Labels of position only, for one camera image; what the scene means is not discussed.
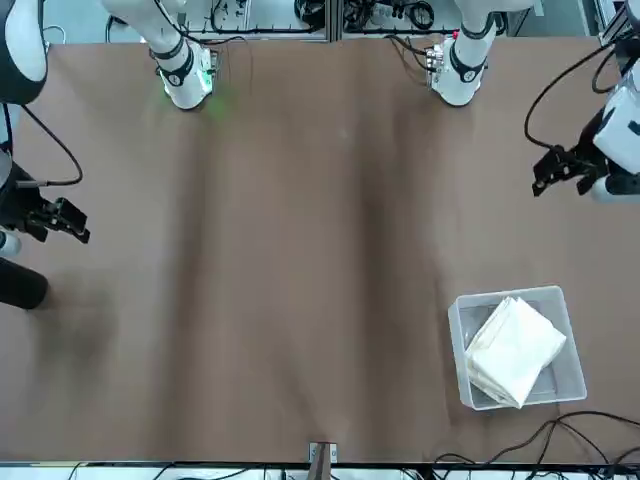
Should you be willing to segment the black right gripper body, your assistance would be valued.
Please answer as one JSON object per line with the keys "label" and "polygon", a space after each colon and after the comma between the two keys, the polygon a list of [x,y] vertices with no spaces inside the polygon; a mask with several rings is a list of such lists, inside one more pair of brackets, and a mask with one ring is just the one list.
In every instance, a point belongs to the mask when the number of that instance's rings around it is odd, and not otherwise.
{"label": "black right gripper body", "polygon": [[1,187],[1,226],[19,231],[19,221],[25,215],[44,214],[48,202],[38,188],[19,188],[19,181],[31,177],[15,162],[11,164],[8,178]]}

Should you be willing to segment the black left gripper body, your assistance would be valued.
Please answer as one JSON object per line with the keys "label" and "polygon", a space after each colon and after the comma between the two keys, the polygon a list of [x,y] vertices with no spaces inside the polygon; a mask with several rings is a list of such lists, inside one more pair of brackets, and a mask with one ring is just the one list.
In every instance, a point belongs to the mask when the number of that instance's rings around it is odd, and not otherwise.
{"label": "black left gripper body", "polygon": [[580,175],[606,176],[609,173],[606,156],[594,144],[594,138],[600,129],[603,116],[604,111],[599,110],[587,122],[573,148],[574,155],[578,160]]}

